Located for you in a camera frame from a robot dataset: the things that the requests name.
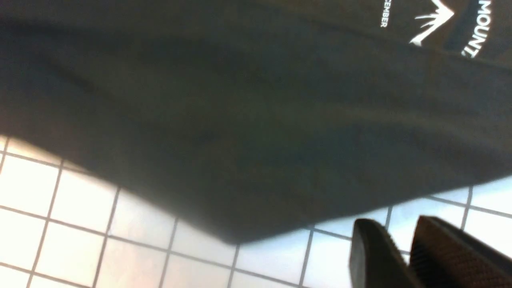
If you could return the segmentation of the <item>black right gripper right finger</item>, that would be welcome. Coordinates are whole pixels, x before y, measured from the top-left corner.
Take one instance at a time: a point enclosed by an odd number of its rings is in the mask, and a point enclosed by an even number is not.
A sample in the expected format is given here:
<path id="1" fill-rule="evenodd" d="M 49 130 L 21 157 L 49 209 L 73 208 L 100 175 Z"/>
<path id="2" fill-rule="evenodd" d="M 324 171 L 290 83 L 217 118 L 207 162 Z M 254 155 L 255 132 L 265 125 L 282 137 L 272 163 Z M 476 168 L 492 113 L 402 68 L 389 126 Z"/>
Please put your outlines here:
<path id="1" fill-rule="evenodd" d="M 510 288 L 510 257 L 460 228 L 433 216 L 420 216 L 409 268 L 426 288 Z"/>

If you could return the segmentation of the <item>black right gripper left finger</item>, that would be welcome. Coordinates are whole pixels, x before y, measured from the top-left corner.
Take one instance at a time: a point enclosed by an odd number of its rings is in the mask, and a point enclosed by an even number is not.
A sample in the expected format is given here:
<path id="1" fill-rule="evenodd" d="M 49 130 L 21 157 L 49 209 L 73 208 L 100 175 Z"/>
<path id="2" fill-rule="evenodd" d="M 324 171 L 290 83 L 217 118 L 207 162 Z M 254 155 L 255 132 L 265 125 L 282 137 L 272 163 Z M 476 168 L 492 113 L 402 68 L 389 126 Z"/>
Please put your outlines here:
<path id="1" fill-rule="evenodd" d="M 419 288 L 390 234 L 379 222 L 354 222 L 349 258 L 353 288 Z"/>

